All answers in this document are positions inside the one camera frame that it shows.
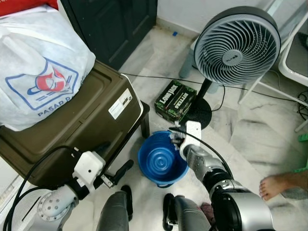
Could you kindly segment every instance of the baseboard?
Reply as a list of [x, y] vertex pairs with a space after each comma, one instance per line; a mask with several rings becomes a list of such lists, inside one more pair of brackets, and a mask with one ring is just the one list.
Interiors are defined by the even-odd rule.
[[188, 28], [185, 28], [185, 27], [180, 26], [178, 24], [172, 23], [172, 22], [167, 21], [167, 20], [160, 18], [160, 17], [156, 18], [156, 24], [161, 26], [162, 28], [167, 29], [167, 30], [176, 31], [180, 35], [186, 36], [190, 39], [195, 39], [200, 35], [200, 33], [196, 32], [196, 31], [190, 30]]

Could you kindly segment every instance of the cardboard box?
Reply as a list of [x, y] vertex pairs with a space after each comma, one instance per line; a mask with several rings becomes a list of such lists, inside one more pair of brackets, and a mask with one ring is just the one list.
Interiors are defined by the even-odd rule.
[[196, 90], [173, 80], [155, 101], [155, 111], [169, 122], [180, 122], [196, 95]]

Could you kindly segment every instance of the printed logo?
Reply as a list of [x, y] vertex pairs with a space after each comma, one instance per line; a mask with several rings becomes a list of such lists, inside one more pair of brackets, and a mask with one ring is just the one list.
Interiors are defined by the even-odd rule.
[[5, 78], [9, 88], [32, 110], [38, 110], [48, 104], [48, 109], [39, 112], [39, 116], [69, 101], [74, 95], [75, 84], [78, 80], [78, 72], [75, 70], [45, 59], [45, 68], [37, 77], [21, 74]]

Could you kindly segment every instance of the blue object on floor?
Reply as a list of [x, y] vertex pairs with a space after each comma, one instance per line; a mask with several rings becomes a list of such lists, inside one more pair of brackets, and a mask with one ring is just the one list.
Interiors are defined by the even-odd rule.
[[171, 143], [170, 134], [170, 131], [154, 132], [138, 152], [140, 170], [160, 188], [167, 188], [179, 181], [189, 168]]

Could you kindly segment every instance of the fan grille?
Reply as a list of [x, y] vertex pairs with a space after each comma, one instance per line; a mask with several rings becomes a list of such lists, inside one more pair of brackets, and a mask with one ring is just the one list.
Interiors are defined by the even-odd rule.
[[194, 49], [199, 71], [213, 82], [243, 84], [263, 76], [276, 61], [280, 38], [265, 19], [231, 15], [208, 26]]

